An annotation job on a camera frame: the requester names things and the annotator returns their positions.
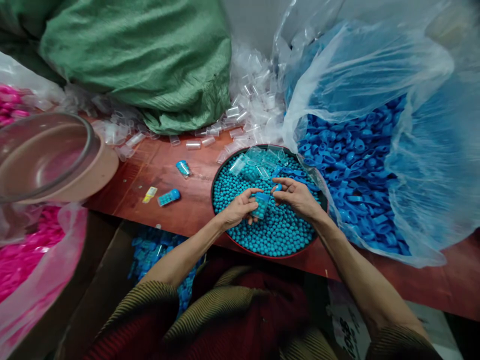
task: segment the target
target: pile of blue caps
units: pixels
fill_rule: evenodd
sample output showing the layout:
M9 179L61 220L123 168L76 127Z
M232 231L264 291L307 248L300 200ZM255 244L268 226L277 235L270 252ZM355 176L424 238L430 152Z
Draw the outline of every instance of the pile of blue caps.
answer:
M131 245L135 248L135 252L133 254L133 264L131 265L128 278L134 278L138 283L158 260L185 240L187 240L185 236L140 225L138 234L131 242ZM201 258L177 289L180 301L178 316L189 306L195 274L203 262L204 258Z
M325 179L342 222L370 247L410 256L389 200L388 188L398 180L384 166L405 104L405 96L400 96L368 115L341 123L309 115L298 152ZM361 246L353 234L347 236Z

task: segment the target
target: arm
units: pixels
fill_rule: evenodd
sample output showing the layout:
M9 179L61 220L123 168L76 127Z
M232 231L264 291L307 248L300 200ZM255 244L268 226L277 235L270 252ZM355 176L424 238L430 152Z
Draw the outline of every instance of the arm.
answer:
M249 188L237 196L225 210L210 220L199 232L162 257L139 284L156 280L178 288L197 261L225 230L237 226L244 217L248 217L248 223L252 224L253 219L249 213L258 207L258 203L250 196L262 191L259 188Z
M341 279L360 310L370 336L391 325L409 328L428 339L422 324L388 280L347 240L343 232L320 207L308 188L290 178L274 178L283 191L273 196L288 203L318 233Z

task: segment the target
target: hand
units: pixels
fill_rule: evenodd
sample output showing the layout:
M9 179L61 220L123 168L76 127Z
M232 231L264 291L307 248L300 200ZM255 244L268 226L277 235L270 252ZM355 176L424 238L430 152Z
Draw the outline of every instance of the hand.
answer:
M329 219L327 213L314 199L305 184L289 177L274 177L272 181L281 184L282 191L274 191L277 186L274 186L270 191L277 206L280 203L289 204L299 217L308 222Z
M251 196L252 194L263 192L264 191L259 188L248 188L234 198L233 201L217 215L223 230L225 231L236 227L243 218L248 219L248 225L252 225L254 221L257 222L258 219L252 218L250 213L259 207L259 203Z

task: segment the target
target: blue plastic bag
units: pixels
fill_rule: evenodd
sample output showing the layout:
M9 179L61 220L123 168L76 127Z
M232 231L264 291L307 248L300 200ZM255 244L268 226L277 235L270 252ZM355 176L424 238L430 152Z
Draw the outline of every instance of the blue plastic bag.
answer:
M415 26L402 24L401 14L337 22L314 42L294 47L278 74L288 103L283 141L294 153L307 115L347 122L406 94L385 168L399 180L389 198L412 256L370 248L323 190L331 215L354 242L420 268L445 264L440 250L480 223L480 39L474 17L459 3L432 1L415 16L422 19Z

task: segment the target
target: green sack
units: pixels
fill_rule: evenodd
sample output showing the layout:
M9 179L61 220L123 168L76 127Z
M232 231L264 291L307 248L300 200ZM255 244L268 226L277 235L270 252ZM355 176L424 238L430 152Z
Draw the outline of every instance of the green sack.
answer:
M138 107L155 133L201 128L230 104L218 0L0 0L0 21L3 53Z

